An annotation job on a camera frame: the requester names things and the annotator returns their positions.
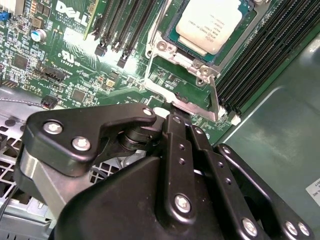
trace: white component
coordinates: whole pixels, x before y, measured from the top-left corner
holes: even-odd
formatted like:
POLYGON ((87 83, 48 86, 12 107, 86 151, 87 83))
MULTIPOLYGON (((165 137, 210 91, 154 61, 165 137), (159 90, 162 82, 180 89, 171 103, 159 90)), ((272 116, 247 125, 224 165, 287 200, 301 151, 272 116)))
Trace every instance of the white component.
POLYGON ((25 0, 0 0, 0 7, 4 12, 15 16, 24 13, 25 0))
POLYGON ((154 113, 157 114, 158 116, 166 119, 167 116, 170 114, 170 112, 167 109, 164 109, 162 107, 155 107, 153 109, 154 113))
POLYGON ((231 120, 231 124, 237 126, 239 123, 241 123, 241 118, 238 115, 235 115, 231 120))
POLYGON ((178 41, 202 56, 217 54, 243 17, 240 4, 239 0, 190 0, 176 26, 178 41))
POLYGON ((33 41, 38 43, 38 42, 44 41, 47 38, 47 34, 44 30, 37 29, 31 32, 31 38, 33 41))

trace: electrolytic capacitor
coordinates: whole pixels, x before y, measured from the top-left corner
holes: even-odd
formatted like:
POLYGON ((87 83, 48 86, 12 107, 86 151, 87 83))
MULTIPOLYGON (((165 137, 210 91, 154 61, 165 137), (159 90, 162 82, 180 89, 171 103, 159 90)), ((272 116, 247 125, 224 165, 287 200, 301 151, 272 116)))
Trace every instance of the electrolytic capacitor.
POLYGON ((47 34, 42 29, 37 29, 31 32, 31 38, 35 42, 43 42, 47 38, 47 34))

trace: label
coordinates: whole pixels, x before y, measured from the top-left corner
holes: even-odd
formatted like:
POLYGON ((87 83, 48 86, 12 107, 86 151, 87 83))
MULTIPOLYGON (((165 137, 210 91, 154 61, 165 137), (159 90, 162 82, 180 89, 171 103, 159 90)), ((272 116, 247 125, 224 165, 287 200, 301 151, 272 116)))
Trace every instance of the label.
POLYGON ((320 178, 305 189, 320 207, 320 178))

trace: metal plate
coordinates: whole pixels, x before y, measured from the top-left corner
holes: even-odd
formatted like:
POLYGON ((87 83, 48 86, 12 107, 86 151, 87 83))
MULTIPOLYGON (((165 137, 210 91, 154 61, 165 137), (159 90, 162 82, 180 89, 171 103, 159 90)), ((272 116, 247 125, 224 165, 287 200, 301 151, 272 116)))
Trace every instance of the metal plate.
POLYGON ((320 207, 306 187, 320 177, 320 35, 220 142, 230 145, 312 227, 320 207))

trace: screw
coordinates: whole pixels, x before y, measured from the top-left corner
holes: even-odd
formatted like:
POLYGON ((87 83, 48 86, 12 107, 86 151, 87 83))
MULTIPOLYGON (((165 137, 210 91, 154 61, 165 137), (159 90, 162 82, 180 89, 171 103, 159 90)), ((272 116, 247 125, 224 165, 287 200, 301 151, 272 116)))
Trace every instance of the screw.
POLYGON ((79 151, 88 151, 91 144, 88 139, 83 136, 76 137, 72 140, 72 146, 79 151))
POLYGON ((151 116, 151 115, 152 115, 152 111, 149 110, 148 108, 144 108, 144 109, 143 109, 143 112, 144 112, 145 114, 147 114, 148 116, 151 116))
POLYGON ((200 128, 198 128, 198 127, 195 128, 195 131, 196 131, 198 134, 202 134, 202 131, 201 131, 200 128))
POLYGON ((244 218, 242 220, 242 224, 248 234, 250 234, 253 237, 256 237, 258 235, 258 230, 257 230, 256 226, 254 225, 254 223, 250 219, 244 218))
POLYGON ((289 232, 292 235, 298 236, 298 231, 297 231, 297 229, 295 228, 295 226, 291 222, 286 221, 285 225, 286 225, 286 228, 289 230, 289 232))
POLYGON ((226 146, 223 146, 222 148, 227 154, 231 154, 231 151, 229 148, 227 148, 226 146))
POLYGON ((307 227, 305 225, 303 225, 301 222, 298 223, 298 226, 301 230, 301 232, 306 235, 306 236, 310 236, 310 232, 309 230, 307 229, 307 227))
POLYGON ((63 130, 62 126, 59 123, 49 121, 43 125, 43 130, 48 134, 60 134, 63 130))
POLYGON ((191 204, 189 200, 183 195, 178 194, 177 196, 175 196, 174 203, 179 211, 184 214, 189 213, 191 210, 191 204))

